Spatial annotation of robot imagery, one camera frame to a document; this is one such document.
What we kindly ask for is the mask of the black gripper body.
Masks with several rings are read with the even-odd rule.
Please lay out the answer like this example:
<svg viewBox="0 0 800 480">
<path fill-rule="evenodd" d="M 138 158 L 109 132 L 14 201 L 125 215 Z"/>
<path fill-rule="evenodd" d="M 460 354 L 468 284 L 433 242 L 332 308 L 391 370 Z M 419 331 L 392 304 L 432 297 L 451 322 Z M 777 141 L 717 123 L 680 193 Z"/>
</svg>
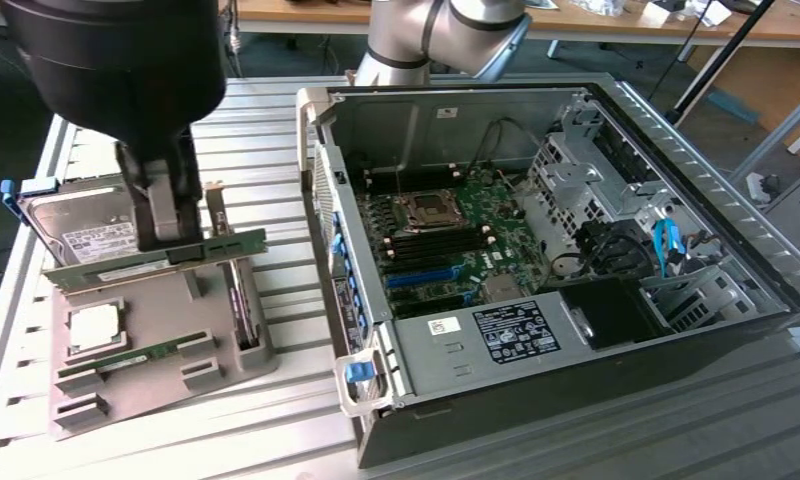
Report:
<svg viewBox="0 0 800 480">
<path fill-rule="evenodd" d="M 4 1 L 0 11 L 50 110 L 168 156 L 225 92 L 213 1 Z"/>
</svg>

